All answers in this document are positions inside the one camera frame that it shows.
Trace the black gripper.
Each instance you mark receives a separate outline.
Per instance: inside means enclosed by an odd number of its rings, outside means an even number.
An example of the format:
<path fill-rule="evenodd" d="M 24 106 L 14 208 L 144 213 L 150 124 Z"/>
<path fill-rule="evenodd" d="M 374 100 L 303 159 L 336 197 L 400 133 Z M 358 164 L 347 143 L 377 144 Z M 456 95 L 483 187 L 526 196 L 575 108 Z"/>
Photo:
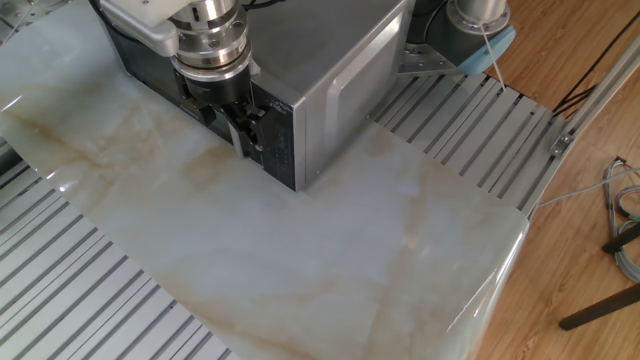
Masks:
<path fill-rule="evenodd" d="M 190 97 L 188 110 L 198 122 L 211 126 L 216 112 L 210 106 L 220 106 L 231 128 L 237 134 L 241 150 L 262 150 L 260 109 L 249 102 L 251 74 L 248 62 L 230 64 L 216 69 L 199 69 L 173 60 L 176 80 Z"/>

